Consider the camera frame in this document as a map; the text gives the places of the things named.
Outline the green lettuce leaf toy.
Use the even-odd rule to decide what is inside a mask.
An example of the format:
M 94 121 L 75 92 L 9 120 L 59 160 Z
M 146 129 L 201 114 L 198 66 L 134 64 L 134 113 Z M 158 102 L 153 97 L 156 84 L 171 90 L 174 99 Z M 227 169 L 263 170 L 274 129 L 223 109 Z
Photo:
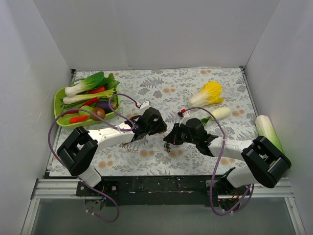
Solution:
M 113 94 L 117 93 L 117 86 L 119 81 L 115 79 L 114 74 L 110 73 L 108 77 L 104 77 L 101 86 L 104 86 L 106 90 L 102 92 L 104 98 L 110 98 Z

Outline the green plastic tray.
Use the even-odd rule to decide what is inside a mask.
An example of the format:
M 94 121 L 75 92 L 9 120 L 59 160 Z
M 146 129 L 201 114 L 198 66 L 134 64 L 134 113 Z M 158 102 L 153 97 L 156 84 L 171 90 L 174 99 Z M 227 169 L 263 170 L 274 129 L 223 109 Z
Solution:
M 113 88 L 110 90 L 106 90 L 100 93 L 96 94 L 78 94 L 73 97 L 66 96 L 65 88 L 60 89 L 54 96 L 54 115 L 57 117 L 62 112 L 65 112 L 67 110 L 71 110 L 74 108 L 80 108 L 82 106 L 90 106 L 92 108 L 95 107 L 96 103 L 98 101 L 108 101 L 109 98 L 117 93 L 117 88 Z M 57 120 L 57 124 L 61 127 L 67 128 L 67 129 L 75 129 L 79 126 L 90 126 L 96 123 L 99 123 L 99 121 L 95 121 L 91 118 L 82 121 L 82 122 L 76 122 L 76 123 L 70 123 L 71 118 L 76 118 L 83 116 L 84 114 L 81 113 L 74 113 L 71 112 L 69 114 L 64 115 L 63 117 L 60 117 Z

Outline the bok choy toy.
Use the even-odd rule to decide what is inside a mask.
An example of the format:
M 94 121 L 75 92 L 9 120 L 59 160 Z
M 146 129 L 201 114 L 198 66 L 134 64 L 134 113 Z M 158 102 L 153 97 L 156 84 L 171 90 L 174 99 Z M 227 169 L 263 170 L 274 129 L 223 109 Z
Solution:
M 95 88 L 102 81 L 103 78 L 104 73 L 102 71 L 95 73 L 74 86 L 66 87 L 65 94 L 69 97 L 72 97 L 81 92 L 91 90 Z

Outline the brown onion toy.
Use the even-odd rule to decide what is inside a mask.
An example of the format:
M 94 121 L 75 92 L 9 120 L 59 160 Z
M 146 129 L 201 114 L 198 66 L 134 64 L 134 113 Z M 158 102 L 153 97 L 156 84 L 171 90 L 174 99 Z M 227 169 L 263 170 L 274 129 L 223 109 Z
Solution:
M 91 119 L 94 121 L 99 121 L 100 119 L 104 119 L 106 116 L 106 112 L 103 108 L 101 107 L 95 107 L 91 111 L 93 115 L 91 115 Z

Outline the floral tablecloth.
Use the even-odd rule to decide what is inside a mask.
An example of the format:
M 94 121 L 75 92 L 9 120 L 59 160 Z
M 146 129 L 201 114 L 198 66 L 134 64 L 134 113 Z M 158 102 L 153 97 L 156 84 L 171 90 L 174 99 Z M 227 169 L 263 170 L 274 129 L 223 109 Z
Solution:
M 171 131 L 179 121 L 178 111 L 186 108 L 187 101 L 197 94 L 204 84 L 216 81 L 222 86 L 222 103 L 193 110 L 194 118 L 207 117 L 208 112 L 228 107 L 231 113 L 218 123 L 209 121 L 208 133 L 229 140 L 252 140 L 257 137 L 255 120 L 257 114 L 250 98 L 246 78 L 240 68 L 231 69 L 171 69 L 171 70 L 120 70 L 114 76 L 120 83 L 120 112 L 123 117 L 137 115 L 135 102 L 149 101 L 158 109 Z M 92 160 L 93 166 L 103 176 L 131 175 L 208 175 L 223 174 L 229 168 L 243 167 L 240 160 L 202 155 L 194 145 L 172 146 L 169 153 L 164 148 L 163 135 L 146 136 L 127 145 L 115 145 L 98 151 Z M 126 148 L 138 152 L 127 152 Z

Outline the yellow napa cabbage toy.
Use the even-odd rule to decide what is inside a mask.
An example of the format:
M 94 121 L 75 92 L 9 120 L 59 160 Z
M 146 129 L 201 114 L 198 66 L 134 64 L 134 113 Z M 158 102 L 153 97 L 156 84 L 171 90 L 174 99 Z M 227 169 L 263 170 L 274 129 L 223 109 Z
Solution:
M 187 101 L 187 106 L 204 107 L 207 105 L 223 102 L 221 98 L 222 86 L 216 81 L 210 81 L 202 87 L 202 89 Z

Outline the celery stalk toy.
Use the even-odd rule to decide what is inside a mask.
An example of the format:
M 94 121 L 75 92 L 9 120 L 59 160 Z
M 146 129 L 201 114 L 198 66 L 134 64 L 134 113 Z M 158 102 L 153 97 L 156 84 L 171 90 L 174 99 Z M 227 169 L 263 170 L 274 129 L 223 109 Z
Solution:
M 117 93 L 117 89 L 110 89 L 104 92 L 96 93 L 96 94 L 78 94 L 73 97 L 66 96 L 63 98 L 63 103 L 66 105 L 85 101 L 85 100 L 90 100 L 92 98 L 110 98 L 113 96 L 115 93 Z

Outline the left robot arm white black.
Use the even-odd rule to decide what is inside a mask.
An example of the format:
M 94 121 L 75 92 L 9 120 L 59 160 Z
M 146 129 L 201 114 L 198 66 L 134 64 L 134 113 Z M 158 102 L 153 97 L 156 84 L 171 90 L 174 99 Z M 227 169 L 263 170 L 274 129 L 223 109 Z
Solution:
M 57 150 L 57 155 L 71 176 L 87 184 L 87 190 L 94 196 L 100 195 L 104 184 L 100 173 L 91 165 L 95 153 L 118 144 L 131 143 L 146 135 L 166 131 L 159 110 L 149 107 L 142 114 L 126 120 L 114 128 L 86 130 L 75 128 Z

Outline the white radish toy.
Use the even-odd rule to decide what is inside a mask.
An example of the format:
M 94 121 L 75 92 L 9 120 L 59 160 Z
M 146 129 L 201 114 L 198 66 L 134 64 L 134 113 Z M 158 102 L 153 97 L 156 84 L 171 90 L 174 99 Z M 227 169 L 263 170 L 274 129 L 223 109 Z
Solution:
M 216 120 L 220 120 L 223 119 L 227 116 L 229 116 L 231 113 L 231 109 L 228 107 L 221 107 L 218 109 L 215 109 L 211 112 L 211 114 L 215 117 Z M 208 121 L 214 121 L 215 120 L 212 116 L 209 117 L 205 117 L 201 119 L 201 123 L 203 125 L 206 125 L 208 123 Z

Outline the large green white cabbage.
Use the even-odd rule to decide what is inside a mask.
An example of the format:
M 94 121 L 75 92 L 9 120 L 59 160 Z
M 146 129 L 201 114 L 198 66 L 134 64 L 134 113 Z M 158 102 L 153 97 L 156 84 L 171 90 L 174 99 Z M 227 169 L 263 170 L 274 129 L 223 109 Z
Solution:
M 259 115 L 255 120 L 259 136 L 266 137 L 274 146 L 283 152 L 281 143 L 268 116 Z

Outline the orange carrot toy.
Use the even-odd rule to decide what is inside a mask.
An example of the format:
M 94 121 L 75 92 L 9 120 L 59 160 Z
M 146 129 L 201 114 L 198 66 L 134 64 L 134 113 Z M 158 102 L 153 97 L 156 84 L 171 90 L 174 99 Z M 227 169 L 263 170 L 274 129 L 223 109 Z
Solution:
M 78 122 L 84 122 L 89 119 L 89 115 L 83 115 L 83 116 L 77 116 L 77 117 L 71 117 L 69 119 L 70 124 L 78 123 Z

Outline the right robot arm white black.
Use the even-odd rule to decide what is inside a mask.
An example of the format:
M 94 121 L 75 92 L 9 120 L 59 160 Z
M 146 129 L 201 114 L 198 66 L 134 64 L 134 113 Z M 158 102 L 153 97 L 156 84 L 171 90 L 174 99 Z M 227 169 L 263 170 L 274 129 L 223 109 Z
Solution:
M 274 188 L 291 168 L 291 161 L 264 136 L 252 141 L 223 140 L 207 133 L 197 118 L 174 124 L 172 131 L 163 139 L 165 147 L 191 143 L 198 151 L 210 157 L 222 155 L 245 162 L 243 167 L 229 169 L 213 185 L 219 195 L 234 194 L 240 187 L 260 183 Z

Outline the green apple toy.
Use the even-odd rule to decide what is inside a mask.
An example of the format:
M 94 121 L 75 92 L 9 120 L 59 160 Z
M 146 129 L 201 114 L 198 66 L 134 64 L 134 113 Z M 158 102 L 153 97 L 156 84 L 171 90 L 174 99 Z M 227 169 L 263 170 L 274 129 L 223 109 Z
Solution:
M 90 116 L 90 113 L 86 112 L 86 110 L 91 112 L 93 110 L 93 107 L 84 105 L 80 109 L 81 110 L 78 112 L 79 116 Z

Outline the purple eggplant toy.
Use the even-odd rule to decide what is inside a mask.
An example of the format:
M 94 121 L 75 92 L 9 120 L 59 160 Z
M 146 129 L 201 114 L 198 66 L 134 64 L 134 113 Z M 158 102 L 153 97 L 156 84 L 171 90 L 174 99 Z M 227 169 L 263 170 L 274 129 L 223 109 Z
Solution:
M 112 112 L 113 108 L 116 110 L 118 108 L 118 104 L 115 101 L 98 101 L 94 107 L 102 108 L 106 113 Z

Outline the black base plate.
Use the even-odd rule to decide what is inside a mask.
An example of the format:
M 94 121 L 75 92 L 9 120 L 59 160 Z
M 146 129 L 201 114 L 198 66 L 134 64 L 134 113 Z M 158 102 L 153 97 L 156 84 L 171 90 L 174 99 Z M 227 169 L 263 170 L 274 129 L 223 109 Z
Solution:
M 113 198 L 120 206 L 210 206 L 210 183 L 210 175 L 103 176 L 95 188 Z

